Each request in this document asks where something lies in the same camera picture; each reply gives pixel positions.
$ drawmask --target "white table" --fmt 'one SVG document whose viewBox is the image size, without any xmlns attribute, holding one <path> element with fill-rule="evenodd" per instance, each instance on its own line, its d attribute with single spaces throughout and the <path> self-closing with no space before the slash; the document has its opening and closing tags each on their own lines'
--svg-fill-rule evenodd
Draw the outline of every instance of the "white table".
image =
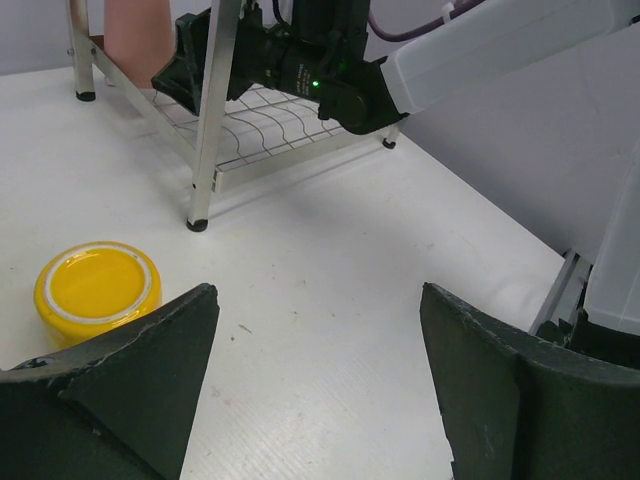
<svg viewBox="0 0 640 480">
<path fill-rule="evenodd" d="M 165 299 L 220 291 L 183 478 L 448 480 L 422 284 L 527 329 L 560 256 L 403 137 L 239 187 L 193 234 L 190 169 L 117 92 L 77 102 L 72 77 L 0 78 L 0 368 L 48 351 L 45 263 L 118 240 Z"/>
</svg>

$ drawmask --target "wall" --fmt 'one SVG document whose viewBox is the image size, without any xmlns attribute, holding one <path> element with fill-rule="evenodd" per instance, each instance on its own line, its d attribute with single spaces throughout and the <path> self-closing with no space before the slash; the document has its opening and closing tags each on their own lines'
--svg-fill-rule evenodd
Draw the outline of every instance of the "wall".
<svg viewBox="0 0 640 480">
<path fill-rule="evenodd" d="M 372 0 L 372 8 L 387 30 L 401 31 L 443 3 Z M 0 74 L 69 64 L 62 5 L 2 2 Z M 208 5 L 172 1 L 175 16 Z M 99 30 L 102 4 L 90 6 Z M 639 46 L 638 27 L 594 40 L 442 101 L 405 133 L 554 249 L 593 259 L 640 135 Z M 396 47 L 372 36 L 368 55 Z"/>
</svg>

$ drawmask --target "wire grid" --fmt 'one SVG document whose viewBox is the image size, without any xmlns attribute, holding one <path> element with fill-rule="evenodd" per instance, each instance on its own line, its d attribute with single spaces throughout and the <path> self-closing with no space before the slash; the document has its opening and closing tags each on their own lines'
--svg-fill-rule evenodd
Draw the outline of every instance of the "wire grid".
<svg viewBox="0 0 640 480">
<path fill-rule="evenodd" d="M 153 103 L 195 149 L 198 117 L 158 92 Z M 335 120 L 319 120 L 313 102 L 254 86 L 226 103 L 217 168 L 233 170 L 343 132 Z"/>
</svg>

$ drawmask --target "yellow container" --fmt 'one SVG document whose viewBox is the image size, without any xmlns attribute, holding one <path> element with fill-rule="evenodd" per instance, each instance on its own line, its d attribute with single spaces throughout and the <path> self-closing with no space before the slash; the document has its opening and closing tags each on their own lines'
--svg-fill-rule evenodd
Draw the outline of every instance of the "yellow container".
<svg viewBox="0 0 640 480">
<path fill-rule="evenodd" d="M 136 248 L 86 243 L 47 264 L 36 282 L 34 302 L 56 345 L 67 348 L 158 308 L 160 275 Z"/>
</svg>

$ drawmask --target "dish rack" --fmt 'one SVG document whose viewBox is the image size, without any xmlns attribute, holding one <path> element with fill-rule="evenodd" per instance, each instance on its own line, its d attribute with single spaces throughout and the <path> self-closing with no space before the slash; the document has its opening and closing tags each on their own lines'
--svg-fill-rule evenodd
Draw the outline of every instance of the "dish rack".
<svg viewBox="0 0 640 480">
<path fill-rule="evenodd" d="M 360 142 L 333 121 L 317 117 L 307 100 L 254 86 L 227 102 L 237 20 L 243 0 L 212 0 L 200 116 L 169 97 L 145 95 L 104 53 L 102 36 L 89 32 L 87 0 L 66 0 L 76 96 L 95 100 L 93 65 L 127 97 L 193 171 L 187 226 L 207 228 L 212 193 Z M 399 125 L 383 144 L 395 145 Z"/>
</svg>

